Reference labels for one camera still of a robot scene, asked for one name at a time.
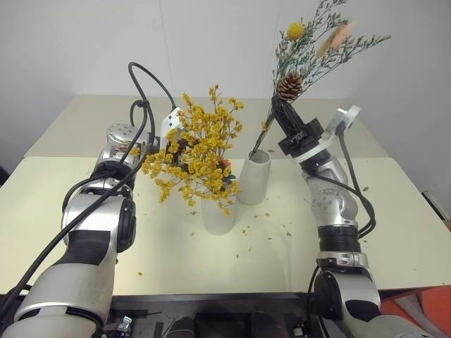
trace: white wall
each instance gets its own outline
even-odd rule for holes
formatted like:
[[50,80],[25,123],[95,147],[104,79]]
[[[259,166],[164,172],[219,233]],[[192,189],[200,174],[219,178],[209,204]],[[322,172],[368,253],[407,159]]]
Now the white wall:
[[[278,30],[315,0],[3,0],[0,165],[12,171],[74,94],[136,94],[126,65],[148,66],[179,96],[271,94]],[[349,0],[356,33],[393,35],[312,87],[350,98],[420,190],[450,212],[450,1]],[[148,95],[159,88],[142,77]]]

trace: black cable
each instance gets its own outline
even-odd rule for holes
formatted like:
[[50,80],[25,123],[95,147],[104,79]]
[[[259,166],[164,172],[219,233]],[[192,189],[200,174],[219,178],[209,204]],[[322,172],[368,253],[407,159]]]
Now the black cable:
[[135,102],[132,103],[132,106],[130,107],[130,124],[134,127],[135,126],[135,122],[133,121],[133,112],[135,111],[135,107],[136,105],[138,105],[139,102],[142,102],[141,100],[136,100]]
[[[128,65],[128,71],[130,73],[130,76],[132,78],[133,83],[135,84],[138,92],[140,93],[142,97],[142,101],[137,100],[132,104],[132,107],[130,108],[130,122],[133,125],[133,110],[136,106],[140,106],[144,110],[144,117],[143,122],[140,127],[140,131],[135,135],[133,142],[129,144],[129,147],[127,151],[124,153],[123,158],[121,159],[121,162],[125,160],[126,156],[130,152],[131,148],[133,147],[134,143],[136,142],[136,139],[139,137],[141,132],[143,131],[145,124],[147,122],[147,114],[149,115],[150,124],[151,124],[151,132],[149,136],[150,144],[152,145],[155,140],[155,121],[154,116],[152,113],[152,108],[150,106],[150,103],[147,101],[146,96],[144,95],[144,92],[142,91],[142,88],[138,81],[136,80],[135,74],[132,71],[132,67],[138,67],[139,69],[143,70],[146,74],[148,74],[152,79],[156,81],[160,85],[160,87],[165,91],[165,93],[168,95],[168,98],[171,100],[173,109],[176,108],[175,102],[169,93],[169,91],[164,87],[164,85],[158,80],[151,72],[149,72],[146,68],[142,67],[138,63],[129,63]],[[25,274],[22,276],[22,278],[19,280],[17,285],[10,290],[9,293],[5,295],[5,297],[1,300],[0,303],[0,321],[4,318],[5,314],[7,313],[8,309],[10,308],[11,304],[14,302],[14,299],[18,297],[20,292],[23,289],[27,289],[27,282],[30,280],[30,278],[33,276],[33,274],[36,272],[36,269],[41,265],[41,263],[44,261],[44,259],[50,254],[50,252],[54,249],[54,247],[85,217],[90,215],[94,210],[96,210],[106,199],[108,199],[110,196],[112,196],[115,192],[117,192],[125,183],[128,182],[130,178],[133,177],[134,174],[138,172],[138,170],[141,168],[141,165],[145,162],[146,156],[143,156],[141,160],[138,162],[136,167],[134,167],[119,183],[111,188],[109,191],[107,191],[105,194],[101,195],[94,203],[89,205],[84,211],[82,211],[77,217],[75,217],[69,224],[67,224],[64,229],[62,229],[51,241],[47,246],[44,248],[44,250],[41,251],[41,253],[36,257],[35,261],[32,263],[32,265],[28,268],[28,270],[25,272]],[[70,189],[69,192],[66,194],[65,201],[63,202],[63,209],[67,206],[68,200],[72,193],[78,189],[81,185],[86,184],[88,182],[91,182],[92,180],[95,180],[94,178],[90,178],[87,180],[84,180],[83,182],[79,182],[76,184],[73,188]]]
[[53,248],[85,217],[92,213],[95,209],[97,209],[107,198],[112,196],[115,192],[117,192],[125,183],[128,182],[130,178],[133,177],[134,174],[138,172],[141,168],[141,165],[144,163],[146,156],[143,156],[140,162],[130,171],[117,185],[115,185],[111,190],[107,191],[105,194],[101,195],[94,203],[88,206],[84,211],[82,211],[77,217],[75,217],[69,224],[67,224],[64,229],[62,229],[51,241],[50,243],[42,250],[42,252],[36,257],[35,261],[28,268],[27,272],[22,276],[19,283],[14,287],[13,291],[10,293],[9,297],[4,297],[2,299],[0,305],[0,320],[3,319],[7,310],[14,302],[14,299],[20,294],[23,290],[27,282],[35,273],[36,269],[41,265],[44,259],[50,254]]
[[142,111],[144,112],[144,116],[142,117],[142,123],[140,125],[140,128],[136,132],[136,135],[133,137],[132,141],[127,146],[127,149],[125,150],[124,154],[122,155],[121,159],[119,160],[119,163],[123,163],[125,161],[125,159],[127,158],[128,154],[130,153],[130,150],[132,150],[133,146],[135,145],[136,140],[141,136],[142,131],[144,130],[144,128],[146,126],[146,123],[147,123],[147,112],[146,112],[145,103],[143,101],[141,101],[141,100],[136,100],[135,102],[133,102],[133,104],[132,104],[132,106],[130,108],[130,117],[132,118],[132,116],[133,116],[133,109],[135,109],[136,105],[141,106],[142,107]]
[[310,335],[311,335],[311,331],[312,331],[312,329],[311,329],[312,328],[312,326],[311,326],[311,314],[310,314],[310,295],[311,295],[311,289],[313,288],[313,283],[315,281],[315,277],[316,277],[316,274],[318,273],[318,270],[319,270],[319,265],[317,265],[315,267],[315,270],[311,274],[310,283],[309,283],[309,289],[307,290],[307,306],[306,306],[306,310],[307,310],[307,320],[309,321]]
[[323,318],[320,315],[318,315],[318,321],[319,321],[319,325],[321,326],[321,329],[323,329],[324,336],[326,338],[330,338],[329,332],[328,332],[327,327],[326,327],[326,324],[324,324],[324,320],[323,320]]
[[[342,187],[343,189],[346,189],[349,192],[352,192],[355,196],[360,198],[360,196],[357,194],[357,191],[355,191],[353,188],[347,186],[346,184],[344,184],[342,182],[339,182],[337,180],[333,180],[332,178],[329,178],[329,177],[320,176],[320,175],[312,175],[312,177],[316,177],[316,178],[319,178],[320,180],[336,184],[337,186]],[[365,196],[362,195],[362,199],[363,199],[362,204],[364,205],[364,208],[365,208],[366,212],[368,213],[368,216],[370,217],[370,221],[369,221],[370,227],[369,227],[369,229],[372,230],[374,228],[375,224],[376,224],[374,209],[373,209],[373,206],[372,206],[371,202]],[[363,236],[366,236],[368,233],[365,233],[363,235],[362,234],[359,235],[359,238],[362,238]]]
[[87,184],[87,183],[91,183],[91,182],[93,182],[93,181],[100,180],[100,179],[102,179],[102,178],[110,177],[112,174],[114,174],[114,172],[108,171],[107,173],[104,173],[104,174],[101,174],[101,175],[96,175],[96,176],[87,178],[86,180],[80,181],[80,182],[78,182],[76,185],[74,185],[73,187],[71,187],[71,188],[69,189],[69,191],[67,192],[67,194],[64,196],[64,200],[63,200],[63,213],[64,213],[64,210],[66,209],[66,206],[67,206],[68,203],[69,203],[70,197],[73,195],[73,193],[74,193],[78,188],[80,188],[81,186],[83,186],[83,185],[85,185],[85,184]]
[[345,130],[346,130],[346,124],[344,122],[341,122],[337,126],[337,129],[336,129],[335,133],[337,134],[338,139],[340,140],[340,146],[341,146],[343,155],[345,156],[345,160],[346,160],[347,166],[348,166],[349,171],[350,171],[351,180],[352,180],[352,184],[354,185],[356,196],[359,197],[359,199],[360,199],[362,205],[364,206],[366,212],[370,216],[369,222],[362,229],[359,230],[359,238],[363,238],[364,236],[369,234],[371,231],[373,231],[374,228],[376,227],[376,215],[374,213],[373,206],[368,201],[368,199],[366,199],[363,196],[363,194],[362,194],[362,192],[360,190],[359,182],[357,181],[357,176],[355,174],[355,170],[354,170],[354,166],[352,164],[351,156],[350,156],[350,153],[349,153],[349,151],[347,150],[347,147],[346,147]]
[[143,101],[147,101],[146,96],[144,95],[144,92],[140,86],[140,84],[138,83],[138,81],[136,80],[135,74],[133,73],[133,67],[137,67],[140,70],[142,70],[144,73],[148,74],[148,76],[150,76],[152,79],[154,79],[154,81],[156,83],[158,83],[158,85],[162,88],[162,90],[164,90],[164,92],[166,93],[166,95],[168,96],[169,100],[171,101],[172,104],[172,110],[174,110],[175,108],[177,108],[173,97],[171,96],[171,93],[166,89],[166,87],[164,86],[164,84],[161,83],[160,80],[158,80],[158,78],[156,78],[155,75],[153,75],[151,72],[149,72],[146,68],[144,68],[142,65],[140,65],[139,63],[136,62],[130,62],[128,64],[128,72],[130,73],[130,76],[132,77],[132,81],[136,86],[136,89],[138,89],[138,92],[141,95],[141,98]]

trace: yellow flower bouquet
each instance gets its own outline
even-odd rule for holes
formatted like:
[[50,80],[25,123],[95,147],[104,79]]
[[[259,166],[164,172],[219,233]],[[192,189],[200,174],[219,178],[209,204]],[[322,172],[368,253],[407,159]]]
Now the yellow flower bouquet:
[[[166,149],[148,155],[142,170],[160,186],[160,202],[180,185],[178,191],[189,206],[195,205],[194,197],[211,199],[229,215],[228,206],[232,203],[229,197],[240,189],[224,154],[232,147],[229,141],[242,131],[242,123],[233,113],[244,105],[232,97],[227,107],[218,93],[218,85],[210,88],[209,97],[214,106],[210,113],[183,94],[187,110],[178,113],[183,129],[171,130],[166,135]],[[171,178],[164,180],[160,173],[170,174]]]

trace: table surface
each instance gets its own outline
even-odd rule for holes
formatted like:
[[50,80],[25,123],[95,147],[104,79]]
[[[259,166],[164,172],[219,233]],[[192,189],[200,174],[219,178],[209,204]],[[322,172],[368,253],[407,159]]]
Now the table surface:
[[[0,293],[7,292],[58,232],[67,190],[91,173],[94,158],[29,157],[0,188]],[[242,160],[232,160],[237,175]],[[378,226],[362,240],[379,289],[451,284],[450,233],[391,158],[356,158]],[[137,176],[137,235],[119,254],[115,295],[306,292],[319,250],[310,193],[298,166],[273,160],[267,198],[239,204],[231,232],[206,232],[199,205]],[[366,222],[360,208],[358,221]],[[39,271],[64,252],[59,244]]]
[[[113,123],[130,123],[129,111],[134,96],[77,95],[64,109],[49,129],[30,148],[25,156],[79,156],[97,157],[105,147],[106,129]],[[171,105],[166,97],[149,98],[154,112],[157,134],[161,121],[169,114]],[[211,107],[209,99],[193,99],[205,108]],[[245,109],[236,113],[243,123],[243,133],[233,140],[228,151],[230,158],[245,158],[261,132],[260,121],[266,119],[270,99],[243,99]],[[326,127],[337,108],[346,106],[342,99],[300,99],[293,104],[304,122],[318,118]],[[142,112],[135,112],[135,122],[140,123]],[[285,139],[281,128],[274,124],[261,148],[273,150],[273,158],[285,158],[278,142]],[[370,133],[360,118],[346,132],[347,145],[353,157],[388,157],[387,152]],[[329,148],[332,154],[342,157],[340,147]]]

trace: white vase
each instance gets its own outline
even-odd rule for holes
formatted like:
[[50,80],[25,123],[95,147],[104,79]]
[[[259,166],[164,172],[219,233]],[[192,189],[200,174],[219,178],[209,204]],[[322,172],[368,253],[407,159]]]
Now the white vase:
[[230,210],[230,215],[227,216],[222,209],[219,208],[217,201],[211,199],[202,199],[201,212],[202,221],[206,231],[211,234],[221,235],[226,234],[232,230],[235,224],[235,218],[237,215],[237,197],[229,197],[233,203],[227,207]]
[[264,200],[270,168],[271,156],[267,151],[257,150],[251,160],[246,158],[239,179],[242,191],[238,194],[238,200],[241,203],[253,206]]

